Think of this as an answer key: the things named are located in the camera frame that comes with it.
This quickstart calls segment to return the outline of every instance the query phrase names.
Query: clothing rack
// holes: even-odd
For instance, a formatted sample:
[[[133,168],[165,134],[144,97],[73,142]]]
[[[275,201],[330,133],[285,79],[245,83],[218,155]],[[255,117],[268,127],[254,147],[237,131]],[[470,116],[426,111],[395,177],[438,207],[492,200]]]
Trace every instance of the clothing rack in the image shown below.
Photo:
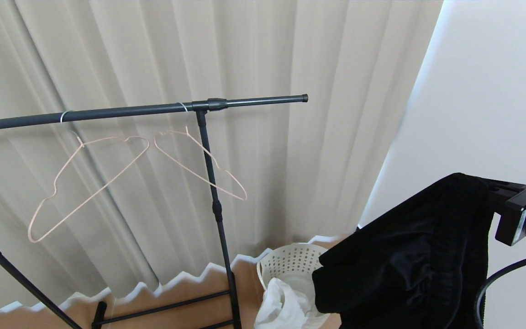
[[[184,106],[186,108],[184,108],[184,106],[182,106],[180,103],[176,103],[156,106],[128,106],[120,108],[106,108],[100,110],[68,111],[62,113],[28,115],[25,117],[0,119],[0,129],[6,129],[11,127],[26,127],[32,125],[44,125],[48,123],[59,123],[67,121],[81,121],[104,118],[132,117],[134,115],[185,112],[186,109],[188,109],[188,111],[196,112],[196,120],[198,121],[198,127],[200,129],[200,139],[202,140],[202,146],[210,152],[208,133],[206,131],[207,112],[219,111],[225,108],[237,106],[256,106],[291,102],[307,102],[307,95],[304,94],[298,96],[246,98],[242,100],[225,100],[223,98],[209,98],[205,101],[184,103]],[[208,173],[208,179],[211,182],[211,184],[215,185],[215,171],[212,166],[212,159],[206,152],[204,152],[204,159],[206,162],[206,171]],[[235,284],[234,274],[230,268],[230,260],[228,259],[225,227],[223,226],[222,206],[218,198],[217,189],[214,186],[210,186],[210,193],[212,195],[212,211],[215,215],[215,220],[219,231],[219,237],[221,239],[223,258],[225,260],[228,290],[114,318],[105,318],[107,304],[105,302],[99,302],[99,304],[97,305],[95,318],[91,324],[92,329],[101,329],[102,325],[104,324],[127,320],[130,318],[144,316],[146,314],[152,314],[160,311],[165,311],[172,308],[177,308],[179,306],[193,304],[195,302],[202,302],[204,300],[224,296],[227,294],[230,296],[232,320],[209,325],[207,327],[203,327],[202,329],[215,329],[219,327],[225,327],[226,325],[231,324],[233,325],[234,329],[241,329],[241,317],[238,309],[237,287]],[[38,298],[38,300],[40,300],[42,304],[48,307],[54,314],[59,316],[69,327],[71,327],[72,329],[82,329],[82,327],[80,327],[73,319],[71,319],[71,317],[69,317],[65,312],[63,312],[63,310],[61,310],[56,304],[54,304],[50,300],[50,298],[48,298],[35,285],[33,285],[33,283],[31,283],[31,281],[29,281],[27,277],[21,274],[21,272],[15,266],[13,266],[13,264],[11,264],[6,259],[6,257],[2,255],[2,252],[0,252],[0,266],[3,267],[14,279],[21,283],[21,285],[23,285],[36,298]]]

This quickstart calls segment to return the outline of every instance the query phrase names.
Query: wooden floor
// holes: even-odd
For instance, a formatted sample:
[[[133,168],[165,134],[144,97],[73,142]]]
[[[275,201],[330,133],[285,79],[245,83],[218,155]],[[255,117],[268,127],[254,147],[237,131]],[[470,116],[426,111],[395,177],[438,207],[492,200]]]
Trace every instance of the wooden floor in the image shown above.
[[[316,242],[316,244],[330,248],[335,242]],[[259,305],[263,299],[263,288],[257,278],[255,264],[245,260],[237,260],[232,269],[237,282],[242,327],[244,329],[252,329]],[[119,300],[115,302],[115,299],[109,295],[104,299],[108,304],[106,317],[115,317],[148,308],[156,308],[158,306],[227,289],[228,284],[225,273],[221,271],[209,271],[205,279],[200,283],[183,280],[157,297],[148,289],[142,289],[137,297],[130,302],[119,302]],[[92,323],[95,316],[95,310],[96,302],[87,303],[77,300],[66,310],[66,313],[83,329],[89,329],[90,323]],[[198,329],[230,319],[231,308],[229,298],[228,296],[222,296],[172,310],[110,323],[104,325],[102,329]],[[340,317],[337,314],[333,314],[330,315],[322,328],[337,329],[338,327],[340,327]],[[69,327],[47,308],[39,312],[33,312],[29,308],[17,308],[7,313],[0,312],[0,329],[11,328],[67,329]]]

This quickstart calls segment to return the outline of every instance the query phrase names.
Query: clothes hanger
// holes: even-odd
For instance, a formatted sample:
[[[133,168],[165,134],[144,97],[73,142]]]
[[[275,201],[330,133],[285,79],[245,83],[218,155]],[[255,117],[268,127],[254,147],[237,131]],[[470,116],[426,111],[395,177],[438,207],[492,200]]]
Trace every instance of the clothes hanger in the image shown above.
[[[64,118],[64,115],[67,112],[70,112],[70,111],[66,111],[66,112],[62,113],[62,115],[60,116],[60,123],[63,123],[62,119]],[[130,136],[130,137],[127,137],[125,139],[123,139],[121,137],[105,137],[105,138],[92,140],[92,142],[83,143],[82,140],[80,139],[80,137],[77,135],[77,133],[75,133],[75,131],[71,130],[71,133],[76,135],[77,140],[80,143],[80,146],[70,156],[70,158],[67,160],[67,162],[64,163],[64,166],[62,166],[62,168],[60,169],[60,171],[56,175],[56,178],[54,178],[54,183],[53,183],[53,185],[54,185],[54,193],[52,195],[48,196],[47,198],[45,198],[44,200],[42,200],[42,202],[40,202],[40,204],[38,205],[38,208],[36,208],[36,212],[34,212],[32,220],[30,221],[30,225],[28,225],[28,227],[27,227],[27,238],[33,243],[37,243],[37,242],[40,242],[40,241],[44,240],[44,238],[47,237],[48,234],[52,233],[52,231],[54,231],[57,227],[59,227],[62,223],[64,223],[64,221],[66,219],[68,219],[73,213],[77,212],[77,210],[82,208],[82,206],[84,206],[87,202],[89,202],[92,198],[94,198],[97,194],[99,194],[102,190],[104,190],[110,183],[113,183],[115,181],[115,179],[117,179],[117,177],[119,177],[122,173],[124,173],[127,169],[129,169],[129,167],[131,167],[131,165],[135,161],[137,161],[137,159],[139,159],[148,150],[148,148],[150,148],[149,140],[147,138],[144,138],[144,137],[141,137],[141,136]],[[34,224],[34,221],[36,220],[36,217],[38,216],[38,212],[40,212],[40,209],[44,205],[44,202],[46,202],[47,200],[50,200],[51,198],[56,196],[56,193],[58,192],[58,188],[56,187],[56,183],[58,181],[58,178],[60,177],[60,175],[62,175],[62,172],[64,171],[64,169],[66,169],[66,167],[74,159],[74,157],[79,153],[79,151],[82,150],[83,148],[85,148],[86,145],[94,144],[96,142],[102,142],[104,140],[110,140],[110,139],[117,139],[117,140],[119,140],[119,142],[125,143],[131,138],[143,139],[143,140],[146,141],[147,146],[143,149],[143,151],[138,156],[135,157],[135,159],[133,159],[133,161],[131,161],[125,168],[123,168],[123,170],[121,170],[115,177],[113,177],[110,181],[108,181],[103,187],[101,187],[98,191],[94,192],[91,196],[89,196],[83,203],[80,204],[80,206],[78,206],[74,210],[72,210],[68,215],[66,215],[66,217],[64,217],[61,221],[59,221],[56,225],[54,225],[54,227],[52,227],[48,232],[44,233],[44,235],[42,235],[41,238],[34,240],[33,235],[32,235],[32,226]]]
[[[222,191],[222,192],[225,192],[226,194],[230,195],[230,196],[233,196],[235,198],[237,198],[238,200],[246,200],[247,199],[247,191],[245,190],[245,188],[242,186],[242,184],[238,181],[238,179],[236,179],[231,173],[230,171],[226,170],[226,169],[222,169],[220,166],[219,166],[219,163],[216,161],[216,158],[211,154],[211,152],[207,149],[204,148],[204,146],[202,146],[202,144],[200,142],[198,142],[198,140],[196,140],[194,137],[192,137],[192,135],[190,135],[190,133],[188,132],[188,116],[189,116],[189,112],[188,112],[188,108],[186,108],[186,106],[184,105],[184,103],[178,103],[178,104],[181,104],[183,107],[184,107],[184,110],[186,110],[186,123],[185,123],[185,126],[186,126],[186,131],[185,132],[182,132],[182,131],[173,131],[173,130],[168,130],[168,131],[164,131],[164,132],[158,132],[155,134],[154,136],[154,145],[155,147],[163,154],[165,154],[168,158],[172,159],[175,163],[177,163],[178,165],[180,165],[182,168],[186,169],[187,171],[189,171],[192,175],[195,175],[196,177],[198,177],[199,179],[203,180],[203,181],[206,181],[209,185],[217,188],[218,190]],[[237,183],[240,188],[242,189],[242,192],[245,196],[236,196],[235,194],[232,194],[232,192],[229,192],[223,188],[221,188],[220,186],[218,185],[215,185],[213,183],[211,183],[210,181],[208,181],[207,179],[205,179],[204,177],[198,175],[197,173],[195,173],[194,171],[190,170],[188,167],[184,166],[182,163],[180,163],[180,161],[177,161],[176,159],[174,159],[173,156],[167,154],[167,152],[165,152],[164,150],[162,150],[159,145],[157,144],[157,138],[158,136],[163,136],[167,133],[177,133],[177,134],[180,134],[180,135],[184,135],[186,137],[190,137],[190,139],[196,143],[198,146],[200,146],[200,148],[210,156],[210,158],[212,159],[212,161],[215,163],[215,166],[218,168],[218,169],[221,169],[223,171],[225,171],[231,178],[233,181],[235,181],[235,183]]]

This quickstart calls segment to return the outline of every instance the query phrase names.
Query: perforated basket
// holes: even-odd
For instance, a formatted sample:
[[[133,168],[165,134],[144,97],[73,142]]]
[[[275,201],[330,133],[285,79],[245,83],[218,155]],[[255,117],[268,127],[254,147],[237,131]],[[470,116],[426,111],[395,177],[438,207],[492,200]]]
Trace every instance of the perforated basket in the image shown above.
[[[273,250],[257,263],[257,275],[263,289],[277,277],[288,283],[294,290],[307,295],[310,302],[315,300],[314,282],[311,273],[321,267],[318,258],[326,248],[311,244],[292,244]],[[308,318],[302,329],[319,329],[329,314]]]

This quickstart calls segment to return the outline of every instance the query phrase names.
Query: curtain fold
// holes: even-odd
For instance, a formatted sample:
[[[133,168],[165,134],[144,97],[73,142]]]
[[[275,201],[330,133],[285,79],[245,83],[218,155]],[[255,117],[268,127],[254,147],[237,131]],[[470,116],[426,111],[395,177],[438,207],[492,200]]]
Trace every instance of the curtain fold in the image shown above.
[[[246,188],[220,192],[230,257],[356,227],[399,125],[439,1],[0,1],[0,118],[309,94],[207,115],[211,150]],[[0,131],[0,249],[62,302],[125,296],[223,264],[208,185],[151,147],[42,243],[27,225],[83,141],[198,137],[190,113]],[[186,137],[157,139],[206,177]],[[34,225],[40,237],[127,166],[140,140],[84,148]],[[217,184],[241,190],[223,171]],[[0,269],[0,307],[36,300]]]

